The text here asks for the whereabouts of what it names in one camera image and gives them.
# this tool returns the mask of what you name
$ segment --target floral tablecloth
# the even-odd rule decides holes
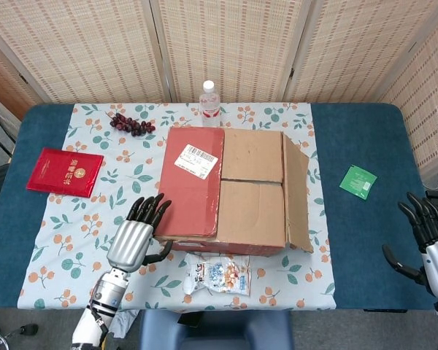
[[[120,112],[151,121],[153,134],[132,137],[109,125]],[[310,158],[307,172],[310,237],[315,253],[290,247],[272,257],[251,257],[251,296],[206,289],[185,295],[184,252],[132,273],[121,308],[214,309],[335,308],[334,278],[309,104],[223,104],[203,120],[197,104],[76,104],[63,149],[104,155],[91,198],[49,194],[19,308],[84,308],[93,285],[108,270],[107,251],[118,225],[141,195],[155,195],[171,127],[217,126],[284,131]],[[160,250],[152,242],[148,251]]]

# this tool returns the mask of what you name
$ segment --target chair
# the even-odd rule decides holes
[[[293,350],[289,311],[205,311],[198,327],[179,324],[180,314],[145,310],[140,349]]]

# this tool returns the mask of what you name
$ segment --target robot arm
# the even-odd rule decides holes
[[[141,265],[162,261],[170,253],[171,241],[159,254],[146,255],[153,233],[171,204],[171,201],[165,201],[157,208],[163,197],[161,193],[146,201],[143,197],[138,199],[118,228],[107,253],[112,269],[96,282],[73,332],[71,350],[100,349],[128,286],[128,273],[138,270]]]
[[[407,193],[407,198],[415,210],[402,202],[398,203],[398,207],[412,226],[423,267],[417,270],[401,264],[386,244],[383,245],[383,254],[394,270],[418,284],[425,285],[428,292],[438,298],[438,208],[428,199],[421,200],[410,192]]]

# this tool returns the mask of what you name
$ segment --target box flap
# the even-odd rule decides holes
[[[287,241],[313,253],[308,234],[308,157],[283,134],[285,231]]]
[[[282,137],[278,131],[225,129],[222,179],[283,181]]]
[[[235,244],[285,246],[280,184],[220,182],[217,239]]]
[[[216,235],[223,142],[220,128],[170,129],[159,192],[172,204],[157,236]],[[203,160],[211,166],[214,157],[218,160],[210,170],[197,167]]]

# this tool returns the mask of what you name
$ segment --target plastic bag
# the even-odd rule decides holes
[[[207,288],[214,292],[250,295],[250,257],[186,254],[187,273],[183,292]]]

